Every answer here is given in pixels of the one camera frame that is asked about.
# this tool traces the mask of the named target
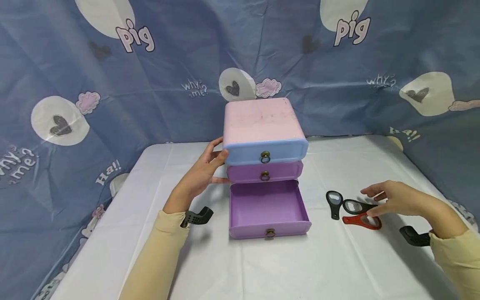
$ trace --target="left hand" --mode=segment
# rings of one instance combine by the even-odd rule
[[[181,206],[181,208],[173,210],[186,211],[190,207],[192,200],[205,191],[210,183],[230,183],[227,178],[213,176],[216,169],[225,163],[228,156],[228,151],[225,149],[222,151],[213,151],[222,141],[223,137],[219,137],[208,144],[202,155],[200,155],[198,160],[173,189],[172,194],[165,204],[164,211],[165,208],[171,206],[168,205],[169,202],[177,201],[185,203],[181,205],[177,202],[177,205],[174,206]]]

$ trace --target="black wristband device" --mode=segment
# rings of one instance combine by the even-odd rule
[[[418,234],[412,226],[403,226],[400,228],[403,238],[412,246],[426,247],[430,246],[430,236],[428,232]]]
[[[180,227],[188,228],[190,227],[190,224],[194,224],[194,225],[207,224],[212,216],[213,216],[213,210],[211,210],[209,207],[206,207],[206,206],[202,208],[202,210],[198,214],[190,210],[187,210],[185,212],[185,218],[180,224]]]

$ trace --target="blue fabric backdrop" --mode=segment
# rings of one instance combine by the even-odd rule
[[[286,96],[306,135],[390,136],[475,223],[475,0],[0,3],[0,295],[49,299],[142,150]]]

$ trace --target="drawer unit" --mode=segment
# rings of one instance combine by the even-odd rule
[[[229,102],[225,106],[223,147],[227,165],[302,160],[308,142],[287,98]]]
[[[234,239],[301,235],[311,225],[296,180],[230,186],[229,231]]]
[[[227,167],[232,183],[267,182],[297,179],[303,170],[301,161]]]

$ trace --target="metal drawer handle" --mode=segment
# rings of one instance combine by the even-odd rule
[[[263,171],[260,174],[260,180],[261,181],[269,181],[270,180],[270,173],[268,173],[268,171]]]
[[[273,238],[274,236],[275,236],[275,229],[273,228],[267,229],[266,237]]]
[[[270,152],[268,151],[263,151],[262,154],[260,154],[261,158],[260,161],[262,164],[268,164],[270,162]]]

